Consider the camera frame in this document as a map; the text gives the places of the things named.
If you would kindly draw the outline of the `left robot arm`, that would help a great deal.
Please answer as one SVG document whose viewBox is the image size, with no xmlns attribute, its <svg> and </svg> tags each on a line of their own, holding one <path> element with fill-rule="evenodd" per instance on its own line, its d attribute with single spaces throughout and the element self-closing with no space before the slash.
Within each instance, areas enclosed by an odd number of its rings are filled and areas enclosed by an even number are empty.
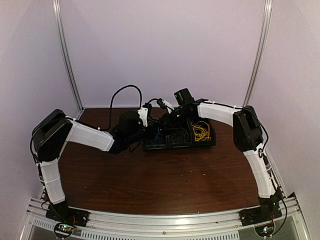
<svg viewBox="0 0 320 240">
<path fill-rule="evenodd" d="M 52 213 L 61 222 L 72 218 L 61 183 L 59 160 L 68 142 L 89 146 L 117 155 L 141 141 L 148 129 L 149 109 L 141 107 L 120 116 L 118 125 L 108 131 L 93 127 L 55 109 L 31 133 L 30 153 L 39 169 L 41 182 L 53 206 Z"/>
</svg>

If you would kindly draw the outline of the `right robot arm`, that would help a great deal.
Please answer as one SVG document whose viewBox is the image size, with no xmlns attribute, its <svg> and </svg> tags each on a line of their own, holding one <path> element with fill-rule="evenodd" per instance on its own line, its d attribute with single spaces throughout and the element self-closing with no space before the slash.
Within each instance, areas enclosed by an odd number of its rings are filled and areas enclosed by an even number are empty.
<svg viewBox="0 0 320 240">
<path fill-rule="evenodd" d="M 188 118 L 200 117 L 227 124 L 233 129 L 233 144 L 246 157 L 258 188 L 260 206 L 256 210 L 259 220 L 266 221 L 280 213 L 281 189 L 275 179 L 272 166 L 265 153 L 267 133 L 259 121 L 255 109 L 250 106 L 230 106 L 205 98 L 194 99 L 187 88 L 174 94 L 178 107 L 167 100 L 159 100 L 158 105 L 167 110 L 164 122 L 178 124 Z"/>
</svg>

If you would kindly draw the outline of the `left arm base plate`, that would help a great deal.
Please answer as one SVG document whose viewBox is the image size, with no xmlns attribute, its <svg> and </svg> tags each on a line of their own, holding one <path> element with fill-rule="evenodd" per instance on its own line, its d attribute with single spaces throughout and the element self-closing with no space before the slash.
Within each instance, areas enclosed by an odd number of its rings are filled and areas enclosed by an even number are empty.
<svg viewBox="0 0 320 240">
<path fill-rule="evenodd" d="M 45 217 L 72 226 L 86 227 L 89 212 L 75 208 L 56 208 L 49 206 Z"/>
</svg>

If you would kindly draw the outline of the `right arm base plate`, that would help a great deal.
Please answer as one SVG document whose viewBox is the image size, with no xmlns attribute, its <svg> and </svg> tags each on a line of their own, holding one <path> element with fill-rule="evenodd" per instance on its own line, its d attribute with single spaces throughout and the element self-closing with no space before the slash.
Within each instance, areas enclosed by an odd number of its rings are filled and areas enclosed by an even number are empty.
<svg viewBox="0 0 320 240">
<path fill-rule="evenodd" d="M 246 208 L 239 212 L 239 219 L 242 226 L 256 225 L 271 221 L 274 218 L 280 218 L 282 211 L 278 204 L 266 203 L 254 208 Z"/>
</svg>

